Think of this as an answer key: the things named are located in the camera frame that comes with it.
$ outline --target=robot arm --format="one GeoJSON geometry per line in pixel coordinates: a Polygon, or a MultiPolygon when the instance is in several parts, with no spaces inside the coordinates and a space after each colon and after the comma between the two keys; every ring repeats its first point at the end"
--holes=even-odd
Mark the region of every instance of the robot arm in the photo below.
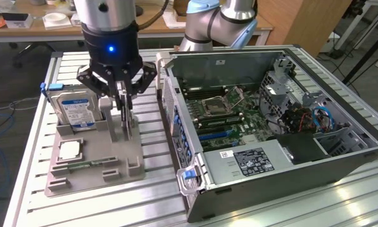
{"type": "Polygon", "coordinates": [[[137,32],[159,18],[167,2],[158,14],[137,25],[134,0],[74,0],[90,55],[90,63],[79,69],[77,80],[98,96],[114,98],[123,122],[129,118],[131,99],[145,92],[157,75],[154,64],[142,62],[138,54],[137,32]],[[133,83],[139,69],[142,76],[133,83]]]}
{"type": "MultiPolygon", "coordinates": [[[[211,40],[232,48],[242,48],[256,26],[255,0],[191,0],[181,51],[211,50],[211,40]]],[[[142,62],[138,54],[137,33],[162,15],[161,11],[142,25],[135,23],[134,0],[74,0],[82,23],[82,34],[90,63],[79,69],[77,80],[98,96],[114,98],[123,125],[127,124],[131,99],[145,92],[157,70],[151,62],[142,62]],[[141,78],[131,79],[142,69],[141,78]]]]}
{"type": "Polygon", "coordinates": [[[179,51],[212,49],[211,40],[240,49],[256,27],[256,0],[190,0],[179,51]]]}

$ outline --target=slotted aluminum surface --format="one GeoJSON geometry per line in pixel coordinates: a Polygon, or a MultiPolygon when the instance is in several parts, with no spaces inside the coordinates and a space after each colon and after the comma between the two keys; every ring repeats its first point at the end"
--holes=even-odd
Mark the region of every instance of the slotted aluminum surface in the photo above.
{"type": "MultiPolygon", "coordinates": [[[[287,47],[378,129],[378,114],[372,109],[302,50],[287,47]]],[[[143,61],[154,61],[159,51],[173,50],[145,50],[143,61]]],[[[77,83],[77,68],[87,61],[86,52],[69,52],[51,58],[46,83],[55,76],[58,83],[77,83]]],[[[296,72],[296,79],[308,90],[319,90],[302,71],[296,72]]],[[[41,97],[3,226],[378,226],[378,160],[334,184],[207,221],[186,223],[154,93],[151,84],[133,101],[143,145],[145,179],[55,198],[45,197],[43,188],[57,118],[41,97]]]]}

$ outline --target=blue hard drive label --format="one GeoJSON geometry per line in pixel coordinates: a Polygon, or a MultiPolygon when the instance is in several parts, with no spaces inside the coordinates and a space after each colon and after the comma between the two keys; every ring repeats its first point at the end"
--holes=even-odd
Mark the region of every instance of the blue hard drive label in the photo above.
{"type": "Polygon", "coordinates": [[[234,153],[243,176],[251,176],[274,170],[262,148],[234,153]]]}
{"type": "Polygon", "coordinates": [[[73,99],[61,102],[69,123],[75,130],[83,130],[94,125],[94,116],[87,109],[87,99],[73,99]]]}

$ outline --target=power supply label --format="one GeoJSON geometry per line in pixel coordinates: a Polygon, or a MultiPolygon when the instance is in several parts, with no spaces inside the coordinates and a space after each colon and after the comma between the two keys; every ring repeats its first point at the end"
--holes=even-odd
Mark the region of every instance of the power supply label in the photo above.
{"type": "Polygon", "coordinates": [[[234,153],[243,176],[251,176],[274,170],[262,148],[234,153]]]}

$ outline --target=red cable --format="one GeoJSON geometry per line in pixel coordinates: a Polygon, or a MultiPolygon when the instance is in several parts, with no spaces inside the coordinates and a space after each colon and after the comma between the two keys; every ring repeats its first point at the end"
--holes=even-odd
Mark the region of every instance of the red cable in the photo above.
{"type": "Polygon", "coordinates": [[[300,128],[302,128],[302,122],[303,122],[303,117],[307,113],[303,113],[302,114],[302,117],[300,117],[300,122],[299,122],[299,129],[298,129],[298,132],[300,132],[300,128]]]}

